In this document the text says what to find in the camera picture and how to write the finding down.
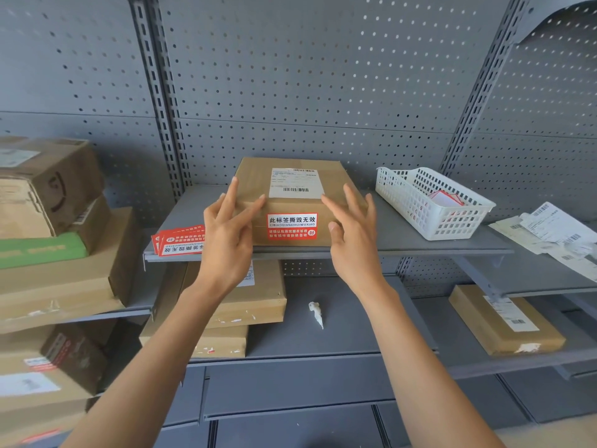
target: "perforated basket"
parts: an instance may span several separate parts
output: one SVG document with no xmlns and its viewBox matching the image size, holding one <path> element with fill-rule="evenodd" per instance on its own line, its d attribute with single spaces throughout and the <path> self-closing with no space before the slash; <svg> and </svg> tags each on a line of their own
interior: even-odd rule
<svg viewBox="0 0 597 448">
<path fill-rule="evenodd" d="M 468 239 L 496 203 L 429 168 L 377 168 L 376 192 L 427 240 Z M 465 205 L 443 207 L 428 195 L 457 194 Z"/>
</svg>

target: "hand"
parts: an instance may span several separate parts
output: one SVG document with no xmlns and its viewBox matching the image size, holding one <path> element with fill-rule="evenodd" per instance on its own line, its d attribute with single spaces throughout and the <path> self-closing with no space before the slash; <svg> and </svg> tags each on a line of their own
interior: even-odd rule
<svg viewBox="0 0 597 448">
<path fill-rule="evenodd" d="M 233 217 L 238 178 L 232 178 L 226 194 L 203 212 L 205 244 L 201 268 L 195 284 L 217 294 L 227 295 L 249 271 L 253 253 L 251 219 L 265 203 L 261 195 L 250 207 Z"/>
<path fill-rule="evenodd" d="M 342 226 L 330 222 L 331 255 L 334 269 L 360 299 L 372 286 L 383 282 L 376 245 L 377 214 L 373 197 L 365 197 L 368 208 L 363 214 L 352 189 L 344 185 L 348 211 L 325 195 L 321 201 L 332 211 Z"/>
</svg>

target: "forearm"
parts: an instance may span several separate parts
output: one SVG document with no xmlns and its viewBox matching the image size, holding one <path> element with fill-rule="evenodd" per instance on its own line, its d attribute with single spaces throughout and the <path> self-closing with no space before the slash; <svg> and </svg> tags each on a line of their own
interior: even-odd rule
<svg viewBox="0 0 597 448">
<path fill-rule="evenodd" d="M 413 446 L 503 448 L 429 349 L 397 292 L 384 280 L 360 294 Z"/>
<path fill-rule="evenodd" d="M 196 282 L 77 425 L 64 447 L 151 447 L 221 296 Z"/>
</svg>

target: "person's left hand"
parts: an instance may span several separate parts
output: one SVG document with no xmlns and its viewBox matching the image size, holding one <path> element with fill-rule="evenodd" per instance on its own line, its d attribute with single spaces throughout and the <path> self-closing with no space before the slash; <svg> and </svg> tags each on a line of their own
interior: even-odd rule
<svg viewBox="0 0 597 448">
<path fill-rule="evenodd" d="M 226 194 L 203 212 L 205 244 L 196 284 L 220 297 L 227 295 L 249 271 L 253 252 L 251 219 L 265 203 L 265 195 L 233 217 L 238 178 L 232 178 Z"/>
</svg>

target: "person's right arm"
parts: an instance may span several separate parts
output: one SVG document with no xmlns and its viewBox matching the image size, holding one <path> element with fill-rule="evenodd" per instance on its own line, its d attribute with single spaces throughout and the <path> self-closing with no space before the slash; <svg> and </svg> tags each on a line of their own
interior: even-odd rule
<svg viewBox="0 0 597 448">
<path fill-rule="evenodd" d="M 363 214 L 348 186 L 345 194 L 349 211 L 322 196 L 342 225 L 331 222 L 329 226 L 332 261 L 369 316 L 411 444 L 415 448 L 505 448 L 429 349 L 398 293 L 383 278 L 371 195 Z"/>
</svg>

